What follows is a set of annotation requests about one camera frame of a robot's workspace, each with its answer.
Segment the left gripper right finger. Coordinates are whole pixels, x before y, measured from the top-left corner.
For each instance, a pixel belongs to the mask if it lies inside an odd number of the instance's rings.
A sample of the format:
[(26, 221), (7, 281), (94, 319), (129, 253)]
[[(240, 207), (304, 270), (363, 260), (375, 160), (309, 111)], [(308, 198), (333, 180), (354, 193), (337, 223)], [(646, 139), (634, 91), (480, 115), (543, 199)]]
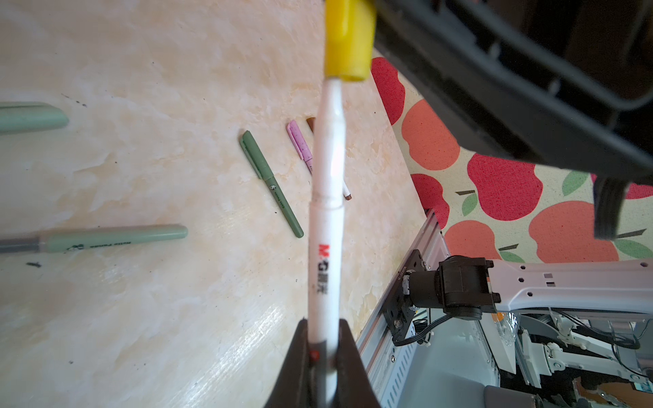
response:
[(336, 369), (338, 380), (333, 401), (334, 407), (380, 407), (362, 363), (362, 358), (350, 330), (350, 325), (344, 319), (339, 321), (338, 326)]

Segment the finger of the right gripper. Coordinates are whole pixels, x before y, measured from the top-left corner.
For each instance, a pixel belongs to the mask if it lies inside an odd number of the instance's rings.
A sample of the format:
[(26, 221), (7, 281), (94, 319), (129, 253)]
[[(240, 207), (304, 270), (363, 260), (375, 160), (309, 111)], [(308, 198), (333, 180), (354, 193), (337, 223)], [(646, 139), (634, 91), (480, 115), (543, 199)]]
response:
[(379, 1), (377, 50), (463, 148), (652, 180), (649, 1)]

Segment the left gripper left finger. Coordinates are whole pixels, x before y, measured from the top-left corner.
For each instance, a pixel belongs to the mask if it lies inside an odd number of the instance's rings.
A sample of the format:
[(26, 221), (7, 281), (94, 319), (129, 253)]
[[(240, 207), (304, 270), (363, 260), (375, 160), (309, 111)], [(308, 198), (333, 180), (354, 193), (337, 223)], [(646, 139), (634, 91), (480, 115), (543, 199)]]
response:
[(296, 327), (285, 360), (270, 393), (265, 408), (309, 407), (308, 321), (302, 319)]

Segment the white yellow-tipped pen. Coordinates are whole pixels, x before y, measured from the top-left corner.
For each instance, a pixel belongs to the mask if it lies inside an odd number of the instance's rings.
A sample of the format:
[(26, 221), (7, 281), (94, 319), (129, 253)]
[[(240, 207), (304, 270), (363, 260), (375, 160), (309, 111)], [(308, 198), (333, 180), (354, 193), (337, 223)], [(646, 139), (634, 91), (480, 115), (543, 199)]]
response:
[(344, 239), (346, 123), (343, 81), (322, 83), (313, 149), (309, 208), (311, 405), (330, 407), (337, 389), (339, 301)]

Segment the yellow pen cap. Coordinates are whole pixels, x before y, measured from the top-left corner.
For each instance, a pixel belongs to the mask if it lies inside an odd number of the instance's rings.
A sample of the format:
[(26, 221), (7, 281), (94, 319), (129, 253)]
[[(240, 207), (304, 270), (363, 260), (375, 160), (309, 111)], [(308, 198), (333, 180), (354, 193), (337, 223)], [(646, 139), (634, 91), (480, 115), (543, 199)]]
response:
[(372, 65), (377, 22), (374, 1), (326, 0), (324, 76), (363, 82)]

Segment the dark green pen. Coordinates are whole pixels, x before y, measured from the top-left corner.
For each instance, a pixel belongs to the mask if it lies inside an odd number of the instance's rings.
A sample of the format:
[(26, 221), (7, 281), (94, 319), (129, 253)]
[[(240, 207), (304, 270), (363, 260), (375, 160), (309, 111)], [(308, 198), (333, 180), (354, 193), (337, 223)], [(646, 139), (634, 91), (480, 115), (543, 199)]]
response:
[(291, 209), (287, 198), (282, 191), (282, 188), (277, 182), (277, 179), (275, 178), (274, 172), (271, 170), (268, 161), (265, 159), (265, 156), (258, 146), (255, 138), (248, 130), (246, 130), (240, 137), (239, 144), (250, 165), (253, 167), (256, 175), (259, 179), (263, 180), (268, 188), (268, 191), (274, 197), (277, 206), (281, 210), (281, 213), (287, 221), (291, 231), (294, 233), (294, 236), (297, 238), (302, 238), (304, 236), (304, 231), (299, 224), (294, 211)]

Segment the light green pen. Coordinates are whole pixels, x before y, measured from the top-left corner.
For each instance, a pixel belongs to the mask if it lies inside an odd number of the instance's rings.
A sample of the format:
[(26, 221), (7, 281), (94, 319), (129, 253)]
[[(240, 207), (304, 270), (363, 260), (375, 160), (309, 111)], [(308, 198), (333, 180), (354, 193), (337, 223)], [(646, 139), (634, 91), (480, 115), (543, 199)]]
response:
[(183, 225), (148, 225), (96, 228), (84, 231), (49, 231), (37, 236), (1, 240), (1, 254), (65, 253), (95, 248), (111, 248), (157, 241), (173, 241), (188, 236)]

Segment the light green pen cap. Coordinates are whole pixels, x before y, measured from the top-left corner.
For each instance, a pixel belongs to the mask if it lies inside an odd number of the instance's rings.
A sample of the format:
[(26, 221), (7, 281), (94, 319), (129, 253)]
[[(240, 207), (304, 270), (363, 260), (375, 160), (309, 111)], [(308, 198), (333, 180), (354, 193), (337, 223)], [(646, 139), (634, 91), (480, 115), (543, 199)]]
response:
[(1, 134), (61, 129), (69, 123), (59, 108), (41, 102), (2, 102)]

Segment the brown pen cap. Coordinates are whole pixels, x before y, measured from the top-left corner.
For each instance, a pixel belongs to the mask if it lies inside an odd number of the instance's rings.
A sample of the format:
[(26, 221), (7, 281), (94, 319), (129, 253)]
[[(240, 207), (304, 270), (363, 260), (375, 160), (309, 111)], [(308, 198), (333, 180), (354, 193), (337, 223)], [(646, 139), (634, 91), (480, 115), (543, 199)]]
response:
[(307, 117), (306, 118), (306, 122), (307, 122), (307, 124), (309, 126), (309, 129), (313, 133), (315, 132), (315, 121), (316, 121), (316, 119), (314, 117)]

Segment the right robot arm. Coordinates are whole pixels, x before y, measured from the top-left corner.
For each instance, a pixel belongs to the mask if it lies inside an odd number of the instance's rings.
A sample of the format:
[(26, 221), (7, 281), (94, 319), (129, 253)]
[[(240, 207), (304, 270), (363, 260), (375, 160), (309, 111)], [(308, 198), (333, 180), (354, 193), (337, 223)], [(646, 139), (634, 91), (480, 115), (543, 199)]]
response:
[(584, 2), (380, 1), (374, 80), (444, 252), (392, 306), (652, 312), (652, 91), (573, 66)]

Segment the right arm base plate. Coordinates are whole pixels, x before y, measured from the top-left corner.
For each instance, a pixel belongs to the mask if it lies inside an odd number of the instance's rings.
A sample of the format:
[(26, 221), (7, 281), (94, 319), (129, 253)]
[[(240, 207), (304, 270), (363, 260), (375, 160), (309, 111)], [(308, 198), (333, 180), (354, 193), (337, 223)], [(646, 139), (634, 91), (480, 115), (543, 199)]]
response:
[(417, 307), (410, 299), (409, 279), (416, 271), (425, 271), (425, 263), (422, 253), (413, 249), (399, 269), (397, 277), (391, 282), (389, 294), (381, 307), (381, 313), (394, 340), (403, 340), (406, 337), (415, 316)]

